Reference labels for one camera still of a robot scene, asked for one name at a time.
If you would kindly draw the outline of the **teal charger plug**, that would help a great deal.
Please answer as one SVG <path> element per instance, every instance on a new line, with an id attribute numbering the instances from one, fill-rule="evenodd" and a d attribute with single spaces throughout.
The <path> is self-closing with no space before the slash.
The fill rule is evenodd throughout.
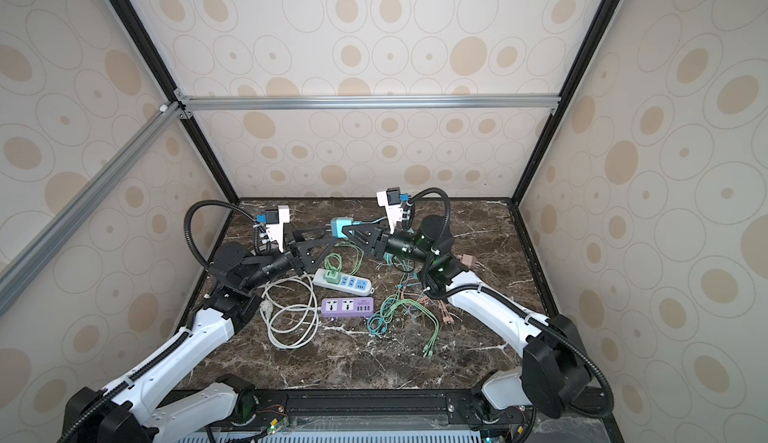
<path id="1" fill-rule="evenodd" d="M 359 222 L 353 218 L 333 218 L 330 223 L 331 234 L 337 239 L 347 239 L 353 228 L 358 224 Z"/>

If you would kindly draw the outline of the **white blue power strip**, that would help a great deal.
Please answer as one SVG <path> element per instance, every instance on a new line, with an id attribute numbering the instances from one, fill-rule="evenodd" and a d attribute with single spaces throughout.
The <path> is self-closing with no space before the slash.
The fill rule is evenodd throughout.
<path id="1" fill-rule="evenodd" d="M 367 297 L 373 294 L 374 289 L 370 280 L 356 275 L 341 273 L 341 280 L 338 284 L 330 284 L 324 280 L 324 273 L 327 269 L 317 269 L 312 277 L 313 285 L 320 288 L 326 288 L 334 291 L 340 291 L 354 295 L 356 297 Z"/>

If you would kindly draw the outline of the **light green charger plug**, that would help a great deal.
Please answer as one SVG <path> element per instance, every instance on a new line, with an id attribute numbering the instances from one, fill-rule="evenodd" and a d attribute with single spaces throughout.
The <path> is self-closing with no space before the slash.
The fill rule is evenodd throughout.
<path id="1" fill-rule="evenodd" d="M 341 280 L 341 273 L 337 270 L 326 270 L 324 280 L 330 284 L 338 284 Z"/>

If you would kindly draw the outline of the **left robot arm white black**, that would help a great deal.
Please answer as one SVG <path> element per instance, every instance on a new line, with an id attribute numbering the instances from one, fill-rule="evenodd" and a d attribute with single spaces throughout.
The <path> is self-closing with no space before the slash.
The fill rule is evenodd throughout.
<path id="1" fill-rule="evenodd" d="M 269 298 L 281 279 L 313 287 L 311 275 L 339 242 L 334 226 L 291 229 L 286 206 L 250 216 L 254 243 L 220 247 L 204 258 L 191 226 L 196 213 L 212 206 L 193 204 L 183 222 L 188 247 L 215 279 L 213 292 L 159 349 L 98 391 L 82 389 L 67 403 L 62 442 L 172 442 L 234 412 L 253 407 L 247 385 L 222 381 L 179 401 L 163 399 L 202 360 L 243 330 L 255 315 L 271 322 L 282 309 Z"/>

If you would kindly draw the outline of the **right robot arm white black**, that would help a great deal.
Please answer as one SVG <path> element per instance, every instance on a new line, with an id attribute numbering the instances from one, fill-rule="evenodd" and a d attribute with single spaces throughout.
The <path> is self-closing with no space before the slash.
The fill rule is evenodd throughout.
<path id="1" fill-rule="evenodd" d="M 426 297 L 468 313 L 518 354 L 517 368 L 481 383 L 483 401 L 496 410 L 531 405 L 550 418 L 566 411 L 596 419 L 612 415 L 613 390 L 573 322 L 516 303 L 453 254 L 452 208 L 445 191 L 432 187 L 408 196 L 390 188 L 378 192 L 377 202 L 385 222 L 339 219 L 331 225 L 333 235 L 370 258 L 391 255 L 420 265 L 417 278 Z"/>

